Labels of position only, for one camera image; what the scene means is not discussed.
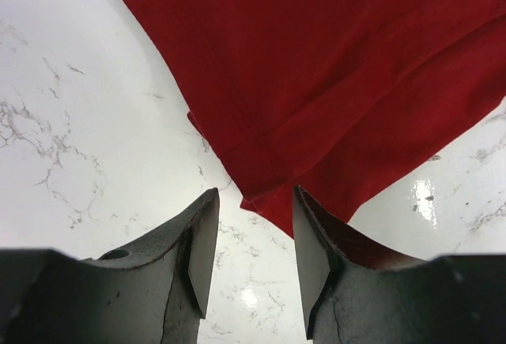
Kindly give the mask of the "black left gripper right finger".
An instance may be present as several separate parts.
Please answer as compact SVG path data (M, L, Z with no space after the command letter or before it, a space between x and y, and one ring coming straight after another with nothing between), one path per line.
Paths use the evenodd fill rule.
M503 255L405 255L338 220L300 187L293 235L312 342L504 342Z

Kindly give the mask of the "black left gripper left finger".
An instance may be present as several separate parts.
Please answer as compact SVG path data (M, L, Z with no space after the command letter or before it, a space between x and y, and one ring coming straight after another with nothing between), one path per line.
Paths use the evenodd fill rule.
M98 259L2 250L2 342L196 342L209 301L219 208L217 189L209 189Z

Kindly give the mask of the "dark red t shirt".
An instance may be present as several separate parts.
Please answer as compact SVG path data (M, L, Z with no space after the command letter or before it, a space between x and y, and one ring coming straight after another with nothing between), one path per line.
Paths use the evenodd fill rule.
M342 221L505 95L505 0L123 0L241 206Z

